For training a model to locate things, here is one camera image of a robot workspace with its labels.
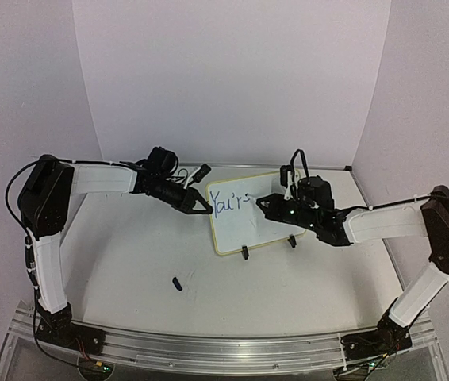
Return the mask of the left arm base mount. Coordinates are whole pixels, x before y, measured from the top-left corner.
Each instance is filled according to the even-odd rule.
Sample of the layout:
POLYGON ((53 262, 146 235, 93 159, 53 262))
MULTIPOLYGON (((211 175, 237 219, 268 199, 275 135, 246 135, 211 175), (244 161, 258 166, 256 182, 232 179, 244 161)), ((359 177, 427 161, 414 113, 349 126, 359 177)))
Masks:
POLYGON ((49 314, 36 328, 36 339, 87 355, 101 354, 105 338, 104 330, 74 323, 70 315, 49 314))

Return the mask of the blue marker cap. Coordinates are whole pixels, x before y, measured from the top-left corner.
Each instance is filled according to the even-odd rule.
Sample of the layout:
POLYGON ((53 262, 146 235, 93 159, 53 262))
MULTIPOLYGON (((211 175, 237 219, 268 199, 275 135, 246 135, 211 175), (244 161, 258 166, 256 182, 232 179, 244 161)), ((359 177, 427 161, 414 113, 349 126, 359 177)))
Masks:
POLYGON ((182 284, 178 281, 177 277, 174 277, 172 279, 172 283, 173 283, 173 285, 174 285, 174 287, 176 288, 177 291, 182 291, 183 290, 182 284))

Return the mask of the white marker pen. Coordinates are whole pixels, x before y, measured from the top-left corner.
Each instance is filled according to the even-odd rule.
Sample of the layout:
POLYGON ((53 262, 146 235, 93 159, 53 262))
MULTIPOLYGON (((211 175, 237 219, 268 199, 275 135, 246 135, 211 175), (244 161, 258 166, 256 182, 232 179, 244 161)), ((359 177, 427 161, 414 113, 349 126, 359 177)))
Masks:
POLYGON ((262 204, 262 203, 268 202, 268 197, 267 196, 256 197, 253 195, 248 195, 248 202, 255 203, 255 204, 262 204))

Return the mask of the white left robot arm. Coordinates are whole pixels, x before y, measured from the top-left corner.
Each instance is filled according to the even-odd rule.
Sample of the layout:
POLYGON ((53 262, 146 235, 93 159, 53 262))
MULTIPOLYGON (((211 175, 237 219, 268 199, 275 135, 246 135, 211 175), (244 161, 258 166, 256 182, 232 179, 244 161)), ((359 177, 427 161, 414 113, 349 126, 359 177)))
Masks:
POLYGON ((64 289, 60 246, 71 198, 96 193, 144 194, 187 215, 210 215, 212 206, 194 188, 211 171, 203 164, 179 179, 178 157, 155 147, 145 159, 131 162, 64 160, 42 155, 18 200, 20 223, 26 232, 27 268, 40 312, 50 317, 45 326, 58 344, 69 345, 77 328, 64 316, 71 305, 64 289))

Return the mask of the white whiteboard yellow rim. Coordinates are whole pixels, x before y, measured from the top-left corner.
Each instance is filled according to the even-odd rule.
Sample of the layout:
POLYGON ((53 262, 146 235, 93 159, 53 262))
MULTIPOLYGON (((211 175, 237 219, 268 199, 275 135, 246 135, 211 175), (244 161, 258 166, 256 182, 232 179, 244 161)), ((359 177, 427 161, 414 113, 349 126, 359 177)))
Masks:
POLYGON ((305 234, 303 228, 295 225, 267 220, 255 203, 248 202, 248 195, 285 193, 277 172, 211 182, 205 192, 213 207, 210 221, 214 247, 220 256, 239 253, 243 245, 258 248, 287 240, 289 235, 305 234))

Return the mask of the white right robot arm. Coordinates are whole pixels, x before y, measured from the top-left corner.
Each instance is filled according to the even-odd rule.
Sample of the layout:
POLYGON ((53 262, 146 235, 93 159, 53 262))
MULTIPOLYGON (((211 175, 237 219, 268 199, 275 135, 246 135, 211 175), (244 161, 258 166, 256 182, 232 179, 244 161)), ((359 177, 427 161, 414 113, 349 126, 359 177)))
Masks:
POLYGON ((449 283, 449 188, 377 206, 336 207, 332 187, 320 176, 282 176, 285 193, 259 198, 256 205, 274 222, 295 225, 332 247, 369 241, 419 238, 430 253, 418 272, 386 312, 379 329, 402 329, 413 323, 449 283))

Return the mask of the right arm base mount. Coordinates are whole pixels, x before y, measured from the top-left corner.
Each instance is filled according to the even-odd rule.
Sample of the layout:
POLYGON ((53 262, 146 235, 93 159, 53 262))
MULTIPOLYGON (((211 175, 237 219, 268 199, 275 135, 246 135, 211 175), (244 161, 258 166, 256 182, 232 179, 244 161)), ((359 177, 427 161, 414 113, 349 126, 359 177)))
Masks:
POLYGON ((349 360, 393 354, 412 347, 407 327, 401 327, 387 319, 380 321, 375 329, 348 334, 341 338, 345 356, 349 360))

